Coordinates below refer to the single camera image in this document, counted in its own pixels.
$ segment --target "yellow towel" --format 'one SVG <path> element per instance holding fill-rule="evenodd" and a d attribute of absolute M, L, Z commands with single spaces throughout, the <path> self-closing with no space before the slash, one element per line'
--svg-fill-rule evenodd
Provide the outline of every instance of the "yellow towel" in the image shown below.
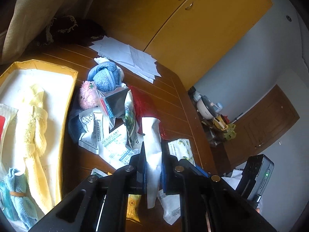
<path fill-rule="evenodd" d="M 18 110 L 16 142 L 26 165 L 29 190 L 44 214 L 52 209 L 52 199 L 40 156 L 45 153 L 47 112 L 43 109 L 44 90 L 39 85 L 26 88 Z"/>

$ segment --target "orange band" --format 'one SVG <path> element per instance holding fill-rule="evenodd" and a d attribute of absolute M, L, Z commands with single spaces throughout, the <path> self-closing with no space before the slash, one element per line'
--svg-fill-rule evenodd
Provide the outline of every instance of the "orange band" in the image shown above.
<path fill-rule="evenodd" d="M 18 196 L 18 197 L 25 197 L 25 196 L 26 196 L 25 193 L 13 192 L 13 191 L 10 191 L 10 195 L 12 195 L 12 196 Z"/>

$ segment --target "red plastic bag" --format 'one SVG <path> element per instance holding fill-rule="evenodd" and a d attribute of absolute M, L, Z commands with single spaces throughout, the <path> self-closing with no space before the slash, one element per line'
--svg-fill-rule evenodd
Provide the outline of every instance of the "red plastic bag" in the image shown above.
<path fill-rule="evenodd" d="M 148 94 L 142 92 L 141 90 L 135 88 L 134 86 L 128 86 L 128 87 L 131 90 L 133 96 L 136 121 L 139 126 L 138 133 L 142 134 L 143 133 L 142 117 L 154 117 L 160 120 L 159 114 L 157 112 L 157 109 L 155 108 L 152 98 Z M 159 131 L 161 138 L 167 139 L 166 133 L 163 129 L 161 122 L 159 123 Z"/>

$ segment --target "cabinet door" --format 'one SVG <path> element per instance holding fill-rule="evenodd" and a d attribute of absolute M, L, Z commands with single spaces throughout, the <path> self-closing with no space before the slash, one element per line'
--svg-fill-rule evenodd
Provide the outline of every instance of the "cabinet door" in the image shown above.
<path fill-rule="evenodd" d="M 271 5 L 270 0 L 187 0 L 145 51 L 189 89 Z"/>
<path fill-rule="evenodd" d="M 231 167 L 261 153 L 288 129 L 299 115 L 279 86 L 275 86 L 260 102 L 235 122 L 236 138 L 225 142 Z"/>
<path fill-rule="evenodd" d="M 144 50 L 185 0 L 94 0 L 88 18 L 111 36 Z"/>

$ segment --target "pink plush toy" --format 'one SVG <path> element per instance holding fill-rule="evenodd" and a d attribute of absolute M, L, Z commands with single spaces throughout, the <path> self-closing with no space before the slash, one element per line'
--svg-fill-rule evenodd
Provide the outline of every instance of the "pink plush toy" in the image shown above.
<path fill-rule="evenodd" d="M 85 81 L 79 89 L 79 105 L 82 109 L 87 110 L 96 107 L 91 91 L 96 89 L 95 82 Z"/>

